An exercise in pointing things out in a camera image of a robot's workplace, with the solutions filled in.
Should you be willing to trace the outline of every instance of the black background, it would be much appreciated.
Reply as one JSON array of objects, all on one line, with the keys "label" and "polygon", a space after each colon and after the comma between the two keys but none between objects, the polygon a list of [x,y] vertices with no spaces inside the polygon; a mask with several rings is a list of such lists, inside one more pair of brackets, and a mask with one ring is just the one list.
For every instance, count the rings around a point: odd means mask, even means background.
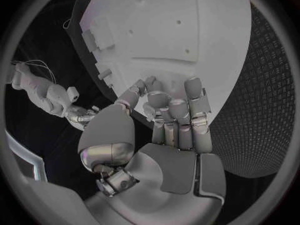
[{"label": "black background", "polygon": [[[4,31],[8,21],[19,8],[23,0],[0,0],[1,6],[1,32]],[[300,28],[300,22],[297,18],[300,16],[300,0],[279,0],[284,7],[286,13],[295,23],[296,27]],[[97,94],[96,91],[91,91],[88,96],[92,97]],[[278,224],[280,221],[285,221],[289,224],[299,223],[297,204],[299,200],[300,175],[298,175],[291,186],[289,192],[282,200],[276,210],[264,221],[263,224]],[[33,218],[19,205],[17,199],[6,185],[4,178],[0,177],[0,224],[36,224]]]}]

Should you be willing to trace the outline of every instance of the perforated mesh panel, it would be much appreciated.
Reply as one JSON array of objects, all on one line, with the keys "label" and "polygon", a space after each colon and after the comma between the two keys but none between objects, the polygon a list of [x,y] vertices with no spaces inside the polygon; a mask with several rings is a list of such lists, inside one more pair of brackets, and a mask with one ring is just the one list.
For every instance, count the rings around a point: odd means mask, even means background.
[{"label": "perforated mesh panel", "polygon": [[210,126],[213,153],[236,175],[257,178],[278,171],[290,143],[295,94],[285,50],[251,5],[247,56],[225,105]]}]

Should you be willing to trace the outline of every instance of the mesh surface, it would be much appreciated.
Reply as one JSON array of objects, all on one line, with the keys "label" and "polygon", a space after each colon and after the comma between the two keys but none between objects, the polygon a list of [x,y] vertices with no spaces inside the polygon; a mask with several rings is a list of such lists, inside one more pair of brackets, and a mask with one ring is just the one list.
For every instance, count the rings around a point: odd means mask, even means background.
[{"label": "mesh surface", "polygon": [[295,94],[289,63],[278,37],[251,5],[247,56],[225,105],[210,126],[213,153],[236,175],[276,173],[290,143]]}]

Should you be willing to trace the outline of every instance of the wire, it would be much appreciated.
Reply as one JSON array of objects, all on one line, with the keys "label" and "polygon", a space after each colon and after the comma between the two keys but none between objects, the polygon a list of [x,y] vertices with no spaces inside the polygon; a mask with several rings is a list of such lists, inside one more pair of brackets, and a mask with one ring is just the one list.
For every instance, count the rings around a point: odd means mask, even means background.
[{"label": "wire", "polygon": [[56,78],[55,78],[53,72],[52,72],[51,69],[48,67],[48,65],[47,65],[44,61],[42,61],[42,60],[39,60],[39,59],[33,59],[33,60],[28,60],[28,61],[18,61],[18,60],[13,60],[13,61],[11,61],[10,63],[11,63],[11,64],[24,63],[24,64],[26,64],[26,65],[35,66],[35,67],[41,67],[41,68],[47,69],[48,72],[49,72],[49,74],[50,74],[50,76],[51,76],[52,82],[53,82],[54,84],[57,83]]}]

